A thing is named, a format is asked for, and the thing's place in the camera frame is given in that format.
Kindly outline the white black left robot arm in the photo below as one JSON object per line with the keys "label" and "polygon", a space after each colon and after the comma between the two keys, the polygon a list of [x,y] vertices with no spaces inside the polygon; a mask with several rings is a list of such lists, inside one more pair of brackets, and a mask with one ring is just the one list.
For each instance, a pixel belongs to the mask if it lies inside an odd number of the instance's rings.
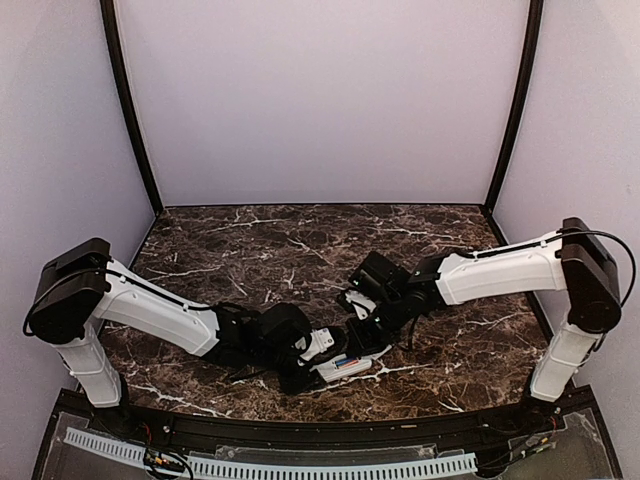
{"label": "white black left robot arm", "polygon": [[23,333],[52,345],[80,382],[89,401],[120,436],[141,427],[140,412],[123,398],[125,383],[111,366],[92,321],[127,325],[210,363],[255,365],[282,377],[306,377],[332,344],[289,303],[260,313],[231,303],[198,304],[133,274],[92,238],[48,262]]}

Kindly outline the white remote control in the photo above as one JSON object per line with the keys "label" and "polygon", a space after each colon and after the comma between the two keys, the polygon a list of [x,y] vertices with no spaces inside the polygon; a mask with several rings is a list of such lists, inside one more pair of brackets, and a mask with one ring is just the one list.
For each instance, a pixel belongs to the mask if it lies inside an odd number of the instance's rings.
{"label": "white remote control", "polygon": [[[335,362],[340,359],[358,359],[360,360],[360,365],[354,366],[347,369],[336,369]],[[332,383],[335,381],[339,381],[346,377],[351,377],[358,373],[368,370],[372,366],[372,360],[369,358],[358,358],[358,357],[347,357],[345,354],[338,355],[333,359],[316,365],[313,367],[313,371],[317,371],[321,377],[321,379],[326,383]]]}

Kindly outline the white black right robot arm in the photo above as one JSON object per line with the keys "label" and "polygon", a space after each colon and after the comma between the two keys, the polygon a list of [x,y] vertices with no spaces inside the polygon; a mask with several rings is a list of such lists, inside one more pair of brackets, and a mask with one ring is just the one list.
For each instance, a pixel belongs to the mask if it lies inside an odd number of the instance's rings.
{"label": "white black right robot arm", "polygon": [[510,413],[521,434],[549,416],[575,372],[615,328],[630,294],[622,292],[616,260],[602,244],[611,235],[580,218],[560,229],[499,248],[423,258],[408,271],[372,251],[349,278],[343,303],[362,318],[347,323],[351,356],[382,352],[401,329],[432,311],[471,300],[535,291],[564,291],[570,308],[534,369],[529,394]]}

